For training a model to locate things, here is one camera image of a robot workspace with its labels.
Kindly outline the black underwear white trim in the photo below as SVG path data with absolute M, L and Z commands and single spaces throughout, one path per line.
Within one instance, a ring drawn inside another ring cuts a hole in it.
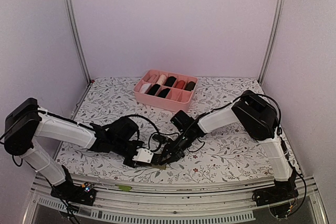
M 160 98 L 166 98 L 167 95 L 169 94 L 170 90 L 171 90 L 170 88 L 162 89 L 157 96 L 160 97 Z

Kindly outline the pink divided storage box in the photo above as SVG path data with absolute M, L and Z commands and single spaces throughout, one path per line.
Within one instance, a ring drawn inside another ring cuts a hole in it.
M 198 78 L 194 76 L 151 69 L 138 81 L 133 92 L 139 103 L 187 112 L 197 84 Z

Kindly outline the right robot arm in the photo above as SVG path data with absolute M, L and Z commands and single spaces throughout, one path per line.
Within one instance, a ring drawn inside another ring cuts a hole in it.
M 289 160 L 289 151 L 282 139 L 279 105 L 277 102 L 270 104 L 270 100 L 272 98 L 267 95 L 246 90 L 228 104 L 205 112 L 195 119 L 184 111 L 178 111 L 171 122 L 179 130 L 180 136 L 164 146 L 159 164 L 178 161 L 197 138 L 239 122 L 267 154 L 275 179 L 271 196 L 276 201 L 284 200 L 296 188 L 298 173 Z

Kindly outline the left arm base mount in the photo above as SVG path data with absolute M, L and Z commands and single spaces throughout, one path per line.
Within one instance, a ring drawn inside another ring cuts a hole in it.
M 58 186 L 52 186 L 50 195 L 64 201 L 74 202 L 86 206 L 93 206 L 97 191 L 94 184 L 85 182 L 75 185 L 71 181 L 65 181 Z

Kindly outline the khaki underwear cream waistband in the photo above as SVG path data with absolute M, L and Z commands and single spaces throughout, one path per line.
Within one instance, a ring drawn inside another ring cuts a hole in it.
M 151 168 L 159 169 L 159 170 L 166 170 L 166 165 L 150 165 Z

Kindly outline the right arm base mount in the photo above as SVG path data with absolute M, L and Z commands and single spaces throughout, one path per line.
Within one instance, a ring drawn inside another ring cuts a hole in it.
M 283 219 L 289 217 L 299 196 L 295 179 L 296 175 L 286 182 L 274 180 L 274 186 L 254 190 L 251 198 L 257 206 L 265 206 L 293 199 L 293 203 L 287 202 L 284 205 L 271 207 L 270 209 L 271 214 L 276 218 Z

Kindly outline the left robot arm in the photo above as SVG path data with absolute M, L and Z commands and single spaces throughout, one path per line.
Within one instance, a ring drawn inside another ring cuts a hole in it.
M 103 126 L 84 125 L 50 113 L 40 107 L 36 99 L 28 98 L 6 117 L 1 139 L 8 154 L 26 161 L 67 200 L 73 200 L 78 195 L 77 186 L 72 184 L 67 170 L 41 147 L 37 138 L 67 142 L 97 153 L 116 153 L 124 158 L 125 165 L 133 168 L 141 164 L 158 165 L 160 156 L 145 148 L 139 138 L 132 139 L 140 132 L 131 118 L 130 115 L 123 116 Z

